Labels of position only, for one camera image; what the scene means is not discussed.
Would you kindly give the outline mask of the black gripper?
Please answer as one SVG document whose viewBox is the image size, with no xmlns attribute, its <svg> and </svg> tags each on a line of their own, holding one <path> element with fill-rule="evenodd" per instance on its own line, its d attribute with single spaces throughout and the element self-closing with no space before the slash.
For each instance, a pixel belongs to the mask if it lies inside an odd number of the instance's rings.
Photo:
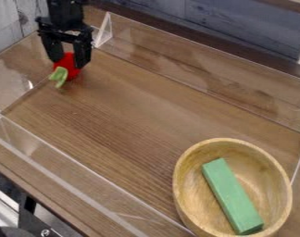
<svg viewBox="0 0 300 237">
<path fill-rule="evenodd" d="M 36 17 L 37 34 L 52 62 L 63 57 L 62 43 L 74 43 L 75 67 L 82 69 L 91 62 L 92 27 L 83 21 L 55 24 L 48 17 Z"/>
</svg>

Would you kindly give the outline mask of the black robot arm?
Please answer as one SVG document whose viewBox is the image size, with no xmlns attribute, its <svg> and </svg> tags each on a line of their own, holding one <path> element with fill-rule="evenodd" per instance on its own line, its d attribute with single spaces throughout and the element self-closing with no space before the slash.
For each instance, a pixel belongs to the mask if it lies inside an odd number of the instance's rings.
<svg viewBox="0 0 300 237">
<path fill-rule="evenodd" d="M 45 54 L 52 62 L 63 58 L 63 43 L 71 44 L 75 54 L 75 68 L 82 69 L 91 62 L 92 27 L 84 23 L 82 0 L 45 0 L 47 17 L 36 17 L 37 34 Z"/>
</svg>

